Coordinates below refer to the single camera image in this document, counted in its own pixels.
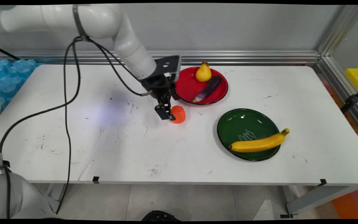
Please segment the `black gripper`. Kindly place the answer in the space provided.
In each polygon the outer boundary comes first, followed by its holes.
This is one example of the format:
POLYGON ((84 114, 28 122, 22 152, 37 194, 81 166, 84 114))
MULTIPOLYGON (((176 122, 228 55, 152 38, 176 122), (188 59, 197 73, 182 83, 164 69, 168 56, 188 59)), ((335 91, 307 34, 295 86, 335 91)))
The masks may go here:
POLYGON ((176 117, 172 113, 171 97, 174 100, 179 100, 180 97, 177 94, 176 84, 164 74, 150 76, 141 80, 141 85, 145 88, 146 93, 141 96, 151 96, 158 101, 158 105, 155 106, 155 111, 162 120, 175 121, 176 117))

